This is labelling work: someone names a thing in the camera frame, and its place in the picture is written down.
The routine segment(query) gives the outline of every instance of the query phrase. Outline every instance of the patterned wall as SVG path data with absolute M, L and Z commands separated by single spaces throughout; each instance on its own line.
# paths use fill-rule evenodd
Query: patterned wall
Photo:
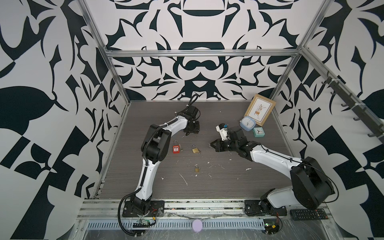
M 269 97 L 289 56 L 115 58 L 131 100 Z
M 111 50 L 296 48 L 320 0 L 88 0 Z M 269 97 L 289 57 L 117 58 L 130 99 Z
M 76 1 L 1 1 L 1 239 L 69 233 L 124 106 Z
M 383 115 L 383 8 L 380 0 L 336 0 L 310 49 L 380 118 Z M 293 151 L 317 159 L 340 191 L 328 206 L 344 237 L 384 237 L 384 145 L 368 137 L 339 96 L 301 58 L 276 110 Z

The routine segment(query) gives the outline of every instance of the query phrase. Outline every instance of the picture frame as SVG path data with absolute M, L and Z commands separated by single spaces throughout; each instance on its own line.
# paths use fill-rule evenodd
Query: picture frame
M 268 118 L 269 114 L 272 112 L 272 109 L 275 107 L 275 105 L 275 101 L 259 94 L 255 94 L 251 104 L 249 104 L 249 107 L 245 112 L 244 117 L 248 116 L 254 119 L 257 125 L 262 126 Z

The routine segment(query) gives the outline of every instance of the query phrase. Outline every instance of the purple circle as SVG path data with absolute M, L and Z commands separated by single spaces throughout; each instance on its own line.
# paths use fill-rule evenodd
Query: purple circle
M 203 222 L 200 219 L 195 219 L 192 223 L 193 231 L 200 232 L 203 229 Z

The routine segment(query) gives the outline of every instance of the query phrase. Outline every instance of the black remote control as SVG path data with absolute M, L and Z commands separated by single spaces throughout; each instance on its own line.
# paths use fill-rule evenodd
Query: black remote control
M 324 209 L 316 209 L 316 210 L 309 210 L 309 209 L 291 209 L 290 210 L 291 217 L 297 221 L 297 220 L 322 220 L 322 219 L 328 219 L 327 214 L 325 213 Z

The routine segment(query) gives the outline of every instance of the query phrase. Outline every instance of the red padlock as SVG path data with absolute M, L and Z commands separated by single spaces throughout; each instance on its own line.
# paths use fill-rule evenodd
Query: red padlock
M 180 145 L 178 141 L 173 141 L 173 153 L 180 153 Z

